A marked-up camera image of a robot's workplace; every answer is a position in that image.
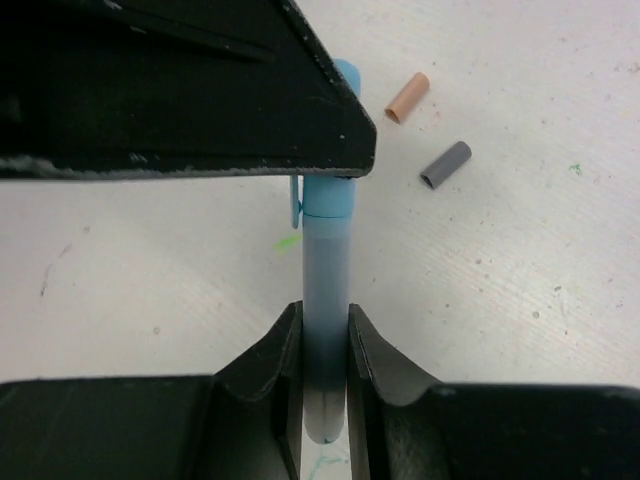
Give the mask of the grey pen cap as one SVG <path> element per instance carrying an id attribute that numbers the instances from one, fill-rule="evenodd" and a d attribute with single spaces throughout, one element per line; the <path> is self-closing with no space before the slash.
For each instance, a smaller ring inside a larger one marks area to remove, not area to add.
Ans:
<path id="1" fill-rule="evenodd" d="M 421 173 L 421 179 L 432 189 L 442 185 L 472 156 L 469 145 L 458 141 L 431 162 Z"/>

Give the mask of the peach pen cap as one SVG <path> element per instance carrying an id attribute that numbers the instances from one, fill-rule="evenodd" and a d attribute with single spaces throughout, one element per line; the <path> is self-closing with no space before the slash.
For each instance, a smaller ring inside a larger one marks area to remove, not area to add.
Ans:
<path id="1" fill-rule="evenodd" d="M 406 121 L 431 86 L 430 79 L 417 72 L 385 108 L 386 116 L 397 124 Z"/>

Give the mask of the light blue highlighter cap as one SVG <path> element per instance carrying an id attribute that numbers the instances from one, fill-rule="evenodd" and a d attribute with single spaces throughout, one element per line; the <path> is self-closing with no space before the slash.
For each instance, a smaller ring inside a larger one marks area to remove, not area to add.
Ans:
<path id="1" fill-rule="evenodd" d="M 294 229 L 302 226 L 308 235 L 345 236 L 355 205 L 356 181 L 323 175 L 290 177 L 290 213 Z"/>

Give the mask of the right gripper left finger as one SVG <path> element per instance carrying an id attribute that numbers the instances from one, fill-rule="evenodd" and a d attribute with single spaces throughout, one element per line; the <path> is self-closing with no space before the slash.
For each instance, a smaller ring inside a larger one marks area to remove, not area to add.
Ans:
<path id="1" fill-rule="evenodd" d="M 296 479 L 302 306 L 214 374 L 1 387 L 5 479 Z"/>

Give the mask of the light blue highlighter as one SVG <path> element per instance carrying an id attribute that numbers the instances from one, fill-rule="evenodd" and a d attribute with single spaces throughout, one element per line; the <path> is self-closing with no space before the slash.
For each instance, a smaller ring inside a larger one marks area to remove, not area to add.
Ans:
<path id="1" fill-rule="evenodd" d="M 303 407 L 317 444 L 344 425 L 350 238 L 347 218 L 303 217 Z"/>

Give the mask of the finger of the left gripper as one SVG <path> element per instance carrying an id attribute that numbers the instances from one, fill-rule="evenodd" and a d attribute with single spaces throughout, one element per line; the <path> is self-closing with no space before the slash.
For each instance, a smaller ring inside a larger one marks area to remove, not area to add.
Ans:
<path id="1" fill-rule="evenodd" d="M 293 1 L 5 1 L 1 175 L 362 177 L 376 129 Z"/>

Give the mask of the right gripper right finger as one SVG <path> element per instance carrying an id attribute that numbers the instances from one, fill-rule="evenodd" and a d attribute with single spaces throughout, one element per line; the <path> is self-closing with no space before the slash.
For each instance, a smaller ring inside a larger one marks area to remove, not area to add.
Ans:
<path id="1" fill-rule="evenodd" d="M 451 383 L 349 313 L 356 479 L 635 479 L 639 392 L 614 385 Z"/>

